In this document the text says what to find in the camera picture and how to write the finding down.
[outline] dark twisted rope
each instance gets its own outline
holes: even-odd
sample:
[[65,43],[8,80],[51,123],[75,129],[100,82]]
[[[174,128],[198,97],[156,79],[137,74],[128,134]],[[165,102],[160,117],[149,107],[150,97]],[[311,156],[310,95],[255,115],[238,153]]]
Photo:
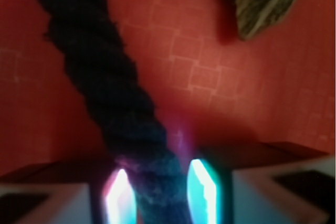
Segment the dark twisted rope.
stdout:
[[126,169],[144,223],[191,223],[185,176],[123,51],[107,0],[39,1],[51,14],[48,37],[65,55],[66,74],[84,95],[106,146]]

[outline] red wall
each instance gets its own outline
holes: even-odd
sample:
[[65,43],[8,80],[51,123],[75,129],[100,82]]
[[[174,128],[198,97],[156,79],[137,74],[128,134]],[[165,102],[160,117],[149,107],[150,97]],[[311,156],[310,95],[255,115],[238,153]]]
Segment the red wall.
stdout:
[[[0,174],[106,155],[43,41],[36,0],[0,0]],[[334,153],[335,0],[297,0],[281,25],[237,39],[226,0],[109,0],[142,86],[181,156],[210,142],[292,141]]]

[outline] glowing light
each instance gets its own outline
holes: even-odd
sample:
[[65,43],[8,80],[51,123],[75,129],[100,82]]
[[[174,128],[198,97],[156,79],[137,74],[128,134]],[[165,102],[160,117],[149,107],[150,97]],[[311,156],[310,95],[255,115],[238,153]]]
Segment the glowing light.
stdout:
[[114,172],[104,189],[104,202],[109,224],[136,224],[134,191],[124,169]]
[[219,188],[214,183],[206,162],[194,159],[190,163],[187,186],[188,202],[193,222],[218,224]]

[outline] red tiled wall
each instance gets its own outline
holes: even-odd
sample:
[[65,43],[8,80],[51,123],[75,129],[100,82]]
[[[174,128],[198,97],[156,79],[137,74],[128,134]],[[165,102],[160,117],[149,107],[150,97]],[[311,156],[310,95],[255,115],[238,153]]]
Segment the red tiled wall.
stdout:
[[[0,0],[0,174],[106,154],[99,129],[43,40],[35,0]],[[334,153],[335,0],[297,0],[281,25],[237,40],[226,0],[109,0],[142,86],[187,155],[219,141],[292,141]]]

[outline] pink light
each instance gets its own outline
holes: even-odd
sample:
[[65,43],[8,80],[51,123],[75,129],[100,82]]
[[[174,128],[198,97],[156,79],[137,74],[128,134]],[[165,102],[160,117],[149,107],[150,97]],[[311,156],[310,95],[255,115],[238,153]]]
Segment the pink light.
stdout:
[[104,189],[107,223],[136,224],[136,204],[133,189],[124,169],[113,172]]

